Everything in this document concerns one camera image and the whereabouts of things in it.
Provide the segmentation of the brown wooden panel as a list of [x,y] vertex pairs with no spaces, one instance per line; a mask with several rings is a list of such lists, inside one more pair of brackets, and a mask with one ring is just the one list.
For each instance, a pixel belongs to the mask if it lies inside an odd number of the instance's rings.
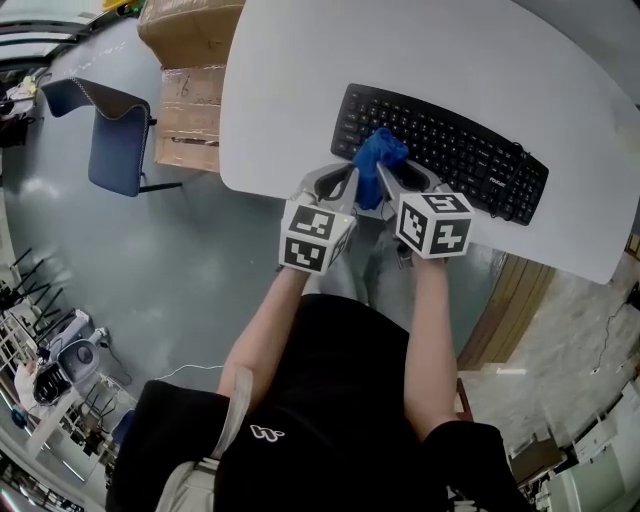
[[536,315],[556,270],[509,254],[503,258],[488,304],[458,356],[458,369],[478,371],[506,363]]

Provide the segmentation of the white cabinet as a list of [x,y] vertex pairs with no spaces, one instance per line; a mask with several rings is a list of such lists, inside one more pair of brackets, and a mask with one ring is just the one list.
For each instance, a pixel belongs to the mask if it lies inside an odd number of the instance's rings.
[[640,377],[577,448],[578,463],[542,484],[541,512],[629,510],[640,501]]

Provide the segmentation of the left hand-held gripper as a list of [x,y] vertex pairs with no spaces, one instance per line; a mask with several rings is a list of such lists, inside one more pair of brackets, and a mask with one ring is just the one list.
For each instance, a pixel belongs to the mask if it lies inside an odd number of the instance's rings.
[[307,173],[285,203],[279,264],[325,275],[347,246],[356,226],[352,215],[359,170],[345,163]]

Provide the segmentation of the person's black shirt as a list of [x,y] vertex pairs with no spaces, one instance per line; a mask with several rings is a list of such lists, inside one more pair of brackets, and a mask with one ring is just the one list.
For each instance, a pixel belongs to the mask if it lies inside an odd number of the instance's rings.
[[499,432],[406,421],[408,335],[357,301],[302,299],[275,379],[226,450],[218,512],[529,512]]

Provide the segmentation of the blue padded chair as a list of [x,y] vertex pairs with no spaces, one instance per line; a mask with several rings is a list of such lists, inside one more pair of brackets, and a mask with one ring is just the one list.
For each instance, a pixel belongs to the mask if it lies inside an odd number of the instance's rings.
[[55,118],[81,107],[95,110],[88,164],[91,183],[131,198],[182,186],[180,182],[144,183],[147,137],[157,124],[146,100],[76,77],[49,82],[42,92]]

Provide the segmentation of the yellow packet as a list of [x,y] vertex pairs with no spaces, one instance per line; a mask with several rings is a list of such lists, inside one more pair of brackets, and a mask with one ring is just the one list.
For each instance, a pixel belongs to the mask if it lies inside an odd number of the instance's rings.
[[101,0],[103,12],[114,11],[117,16],[138,16],[146,0]]

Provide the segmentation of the black keyboard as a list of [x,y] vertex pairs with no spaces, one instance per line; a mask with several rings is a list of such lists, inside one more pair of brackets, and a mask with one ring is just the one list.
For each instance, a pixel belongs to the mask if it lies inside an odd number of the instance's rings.
[[350,84],[331,153],[352,159],[378,128],[388,128],[408,147],[409,160],[464,193],[474,207],[522,226],[530,224],[549,171],[520,144],[435,104]]

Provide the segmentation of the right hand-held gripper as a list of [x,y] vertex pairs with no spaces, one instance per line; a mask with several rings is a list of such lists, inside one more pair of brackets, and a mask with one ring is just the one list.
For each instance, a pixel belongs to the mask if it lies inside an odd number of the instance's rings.
[[398,180],[382,162],[376,169],[384,203],[396,213],[401,268],[411,266],[413,256],[429,260],[467,253],[475,210],[463,194],[411,160],[398,167]]

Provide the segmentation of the white grey robot device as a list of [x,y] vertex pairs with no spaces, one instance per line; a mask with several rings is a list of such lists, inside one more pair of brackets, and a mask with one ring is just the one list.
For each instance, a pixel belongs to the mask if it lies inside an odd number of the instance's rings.
[[38,405],[53,406],[98,367],[100,344],[108,337],[104,328],[96,329],[88,339],[65,345],[35,374],[33,396]]

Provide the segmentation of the person's right forearm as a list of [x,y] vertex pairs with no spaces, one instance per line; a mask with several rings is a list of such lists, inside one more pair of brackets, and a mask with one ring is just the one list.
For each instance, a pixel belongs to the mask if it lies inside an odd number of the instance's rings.
[[415,300],[405,358],[404,409],[418,439],[457,419],[457,366],[446,262],[412,257]]

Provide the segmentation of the taped cardboard box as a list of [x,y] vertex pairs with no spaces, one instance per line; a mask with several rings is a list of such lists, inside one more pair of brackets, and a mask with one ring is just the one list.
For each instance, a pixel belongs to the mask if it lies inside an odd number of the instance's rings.
[[162,71],[154,160],[218,173],[220,115],[226,67]]

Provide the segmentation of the brown cardboard box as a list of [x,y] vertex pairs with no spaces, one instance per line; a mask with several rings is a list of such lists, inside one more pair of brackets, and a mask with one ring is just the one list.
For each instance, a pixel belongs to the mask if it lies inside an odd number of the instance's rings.
[[224,65],[245,0],[146,0],[137,31],[165,69]]

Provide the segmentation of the person's left forearm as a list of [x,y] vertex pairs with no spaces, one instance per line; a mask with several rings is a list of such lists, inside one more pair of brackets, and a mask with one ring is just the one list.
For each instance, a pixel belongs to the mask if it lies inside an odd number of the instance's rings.
[[216,393],[232,397],[240,368],[253,375],[252,406],[267,394],[287,345],[292,325],[309,275],[285,267],[281,270],[258,310],[235,341],[223,366]]

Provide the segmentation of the black metal rack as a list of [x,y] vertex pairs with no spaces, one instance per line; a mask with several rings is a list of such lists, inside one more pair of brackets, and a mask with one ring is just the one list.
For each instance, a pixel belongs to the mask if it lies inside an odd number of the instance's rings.
[[8,332],[9,323],[21,328],[37,344],[41,344],[56,329],[75,316],[75,310],[64,311],[60,306],[62,288],[55,288],[51,281],[40,278],[44,260],[29,258],[34,255],[29,247],[8,267],[13,283],[0,279],[0,328]]

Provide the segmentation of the blue cloth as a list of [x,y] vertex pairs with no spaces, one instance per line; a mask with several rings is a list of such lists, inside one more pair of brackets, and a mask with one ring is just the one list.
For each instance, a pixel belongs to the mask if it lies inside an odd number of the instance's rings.
[[356,203],[363,210],[374,210],[383,200],[377,164],[390,168],[405,162],[408,147],[396,139],[388,128],[378,128],[366,139],[352,159],[359,171]]

